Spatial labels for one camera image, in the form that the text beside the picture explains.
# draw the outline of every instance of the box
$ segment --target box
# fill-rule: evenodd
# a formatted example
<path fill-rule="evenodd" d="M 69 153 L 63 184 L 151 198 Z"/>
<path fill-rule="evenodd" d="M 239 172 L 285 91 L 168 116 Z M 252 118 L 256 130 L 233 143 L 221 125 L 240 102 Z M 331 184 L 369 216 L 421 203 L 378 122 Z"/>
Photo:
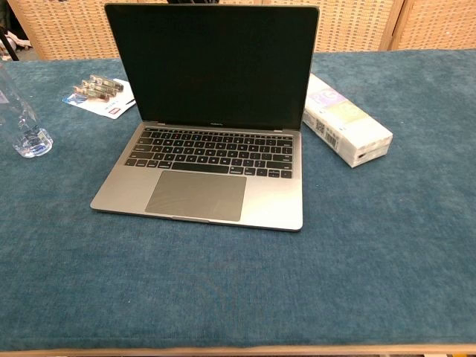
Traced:
<path fill-rule="evenodd" d="M 303 121 L 351 167 L 387 153 L 393 134 L 314 74 Z"/>

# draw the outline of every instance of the laptop keyboard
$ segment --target laptop keyboard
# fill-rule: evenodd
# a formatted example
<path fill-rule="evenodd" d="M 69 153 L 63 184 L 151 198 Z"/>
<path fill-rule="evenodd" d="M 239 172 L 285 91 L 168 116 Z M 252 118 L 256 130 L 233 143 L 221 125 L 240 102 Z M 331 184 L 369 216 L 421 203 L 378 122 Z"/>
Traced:
<path fill-rule="evenodd" d="M 291 136 L 145 128 L 126 166 L 292 178 Z"/>

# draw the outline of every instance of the silver laptop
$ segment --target silver laptop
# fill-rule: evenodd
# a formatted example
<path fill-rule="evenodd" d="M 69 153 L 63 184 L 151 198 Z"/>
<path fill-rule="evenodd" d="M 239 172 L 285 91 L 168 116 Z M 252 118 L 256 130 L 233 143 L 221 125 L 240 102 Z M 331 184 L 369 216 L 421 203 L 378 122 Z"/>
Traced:
<path fill-rule="evenodd" d="M 298 231 L 316 7 L 108 4 L 142 123 L 91 207 Z"/>

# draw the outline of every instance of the clear plastic bottle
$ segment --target clear plastic bottle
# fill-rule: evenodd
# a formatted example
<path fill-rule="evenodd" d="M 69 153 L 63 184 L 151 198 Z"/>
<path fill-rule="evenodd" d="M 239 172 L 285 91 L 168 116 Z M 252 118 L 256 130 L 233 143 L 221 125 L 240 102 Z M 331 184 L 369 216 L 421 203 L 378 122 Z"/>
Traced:
<path fill-rule="evenodd" d="M 53 140 L 0 64 L 0 136 L 24 158 L 51 150 Z"/>

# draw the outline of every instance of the fabric surface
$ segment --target fabric surface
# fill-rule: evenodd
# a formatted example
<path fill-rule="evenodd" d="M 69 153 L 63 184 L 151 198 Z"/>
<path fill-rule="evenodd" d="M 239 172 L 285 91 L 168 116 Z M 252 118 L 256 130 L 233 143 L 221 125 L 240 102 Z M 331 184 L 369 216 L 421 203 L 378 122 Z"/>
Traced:
<path fill-rule="evenodd" d="M 351 169 L 303 126 L 299 233 L 93 211 L 140 117 L 61 99 L 121 63 L 6 68 L 54 146 L 0 143 L 0 350 L 476 343 L 476 51 L 315 55 L 394 139 Z"/>

